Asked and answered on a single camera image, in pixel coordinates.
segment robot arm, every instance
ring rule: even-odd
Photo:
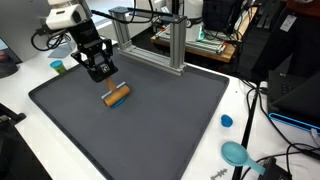
[[[114,66],[112,56],[112,44],[110,39],[101,39],[91,19],[91,11],[84,0],[48,0],[52,6],[46,20],[46,25],[52,31],[67,30],[77,44],[77,51],[71,56],[84,66],[92,80],[100,82],[118,69]],[[82,59],[81,53],[87,56]],[[95,58],[103,57],[98,64]]]

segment plastic spoon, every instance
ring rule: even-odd
[[[259,174],[263,175],[265,168],[260,164],[253,161],[247,150],[236,142],[226,142],[221,147],[222,158],[232,166],[244,166],[247,165],[257,171]]]

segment white table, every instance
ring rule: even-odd
[[[49,66],[54,61],[47,58],[49,53],[40,53],[20,64],[19,71],[14,75],[0,79],[0,102],[16,113],[23,112],[27,115],[16,128],[53,179],[105,179],[28,97],[32,89],[57,75]],[[62,60],[67,69],[78,64],[69,56]],[[234,167],[224,162],[220,148],[225,141],[240,143],[242,140],[248,118],[245,97],[249,89],[239,79],[229,78],[229,86],[183,175],[184,180],[208,180],[224,168],[228,172],[223,179],[231,179],[233,175]],[[234,124],[230,128],[224,128],[220,124],[223,114],[233,118]]]
[[[262,83],[261,87],[267,87],[267,83]],[[262,95],[262,103],[263,108],[266,111],[266,95]],[[277,121],[273,122],[292,143],[305,143],[317,147],[309,132]],[[253,160],[258,160],[266,156],[285,153],[288,146],[289,145],[282,139],[278,132],[272,127],[267,117],[263,114],[258,101],[247,147],[250,157]],[[291,148],[290,150],[291,152],[297,151],[294,148]],[[281,156],[276,159],[277,165],[287,171],[286,157]],[[319,161],[302,154],[296,154],[289,156],[289,162],[293,180],[319,179]],[[245,179],[256,180],[258,176],[258,173],[250,170]]]

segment mat border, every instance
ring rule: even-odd
[[[28,95],[30,97],[30,99],[49,117],[49,119],[51,119],[51,121],[69,138],[69,140],[89,159],[89,161],[96,167],[96,169],[108,180],[114,180],[114,177],[112,177],[112,175],[99,163],[99,161],[97,159],[95,159],[87,150],[85,147],[83,147],[80,142],[74,138],[71,133],[69,133],[63,126],[62,124],[59,123],[59,121],[57,121],[39,102],[37,102],[35,100],[35,93],[37,93],[39,90],[41,90],[43,87],[46,87],[47,85],[49,85],[52,82],[55,82],[61,78],[63,78],[64,76],[68,75],[69,73],[82,68],[82,66],[80,64],[72,67],[71,69],[67,70],[66,72],[64,72],[61,75],[58,75],[48,81],[46,81],[45,83],[39,85],[38,87],[36,87],[35,89],[31,90]],[[229,85],[229,78],[226,76],[222,76],[222,75],[218,75],[218,74],[214,74],[211,72],[207,72],[192,66],[187,66],[186,70],[191,72],[191,73],[195,73],[201,76],[204,76],[206,78],[210,78],[213,80],[217,80],[217,81],[221,81],[224,83],[224,89],[222,90],[222,94],[220,96],[220,99],[217,99],[217,104],[215,105],[215,109],[213,110],[213,113],[210,115],[209,119],[207,121],[204,122],[204,128],[200,129],[200,134],[199,137],[196,137],[197,139],[197,143],[193,144],[192,149],[191,149],[191,153],[190,153],[190,157],[187,157],[186,160],[183,162],[182,167],[180,167],[180,170],[177,172],[177,179],[181,179],[185,170],[188,167],[188,164],[191,161],[191,158],[193,157],[202,137],[203,134],[205,133],[212,116],[214,115],[216,108],[218,107],[218,105],[220,104],[220,101],[222,99],[222,97],[225,94],[226,89],[228,88]]]

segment black rubber mat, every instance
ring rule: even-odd
[[[187,67],[174,76],[113,55],[113,77],[131,94],[110,109],[93,82],[76,66],[29,93],[108,179],[180,179],[210,122],[229,79]]]

